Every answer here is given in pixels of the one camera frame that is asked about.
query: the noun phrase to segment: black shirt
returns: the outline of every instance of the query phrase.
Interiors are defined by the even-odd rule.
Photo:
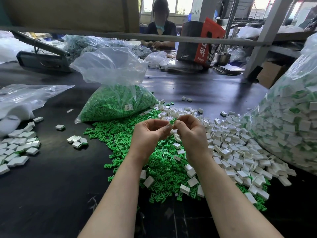
[[[146,34],[156,34],[158,35],[158,31],[155,25],[155,22],[151,22],[146,31]],[[176,36],[177,35],[177,31],[176,31],[176,25],[175,23],[166,20],[165,25],[164,25],[164,32],[162,35],[172,35],[172,36]]]

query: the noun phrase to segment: black tabletop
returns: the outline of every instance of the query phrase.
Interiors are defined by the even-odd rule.
[[[159,99],[174,101],[175,107],[204,109],[204,115],[219,117],[221,111],[240,114],[255,107],[266,93],[259,84],[241,83],[241,76],[170,74],[147,71],[143,85]],[[112,170],[111,151],[105,143],[88,140],[89,147],[75,150],[66,141],[82,135],[90,124],[74,124],[82,107],[100,86],[85,83],[79,73],[49,75],[23,70],[16,63],[0,66],[0,88],[9,84],[75,85],[47,101],[34,115],[44,117],[35,131],[42,143],[40,152],[23,167],[0,176],[1,238],[77,237],[95,205],[105,193]],[[193,99],[181,101],[182,96]],[[63,132],[55,126],[66,126]],[[291,187],[277,179],[268,188],[270,198],[264,216],[285,236],[314,232],[316,177],[295,169]],[[183,196],[163,204],[148,202],[150,192],[140,189],[135,237],[218,237],[207,203]]]

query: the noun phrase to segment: person's left hand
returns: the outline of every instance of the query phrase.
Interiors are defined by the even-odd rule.
[[[129,153],[144,166],[159,140],[167,139],[172,130],[167,120],[148,119],[135,125]]]
[[[156,41],[152,45],[154,48],[165,47],[165,44],[161,41]]]

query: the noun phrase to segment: dark hair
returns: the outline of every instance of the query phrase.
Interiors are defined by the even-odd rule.
[[[167,0],[155,0],[153,5],[153,12],[165,12],[167,17],[170,14],[170,10],[168,9],[168,1]]]

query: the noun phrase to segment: metal pot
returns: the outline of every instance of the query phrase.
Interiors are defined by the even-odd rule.
[[[225,66],[229,63],[231,54],[230,53],[216,53],[214,57],[215,65]]]

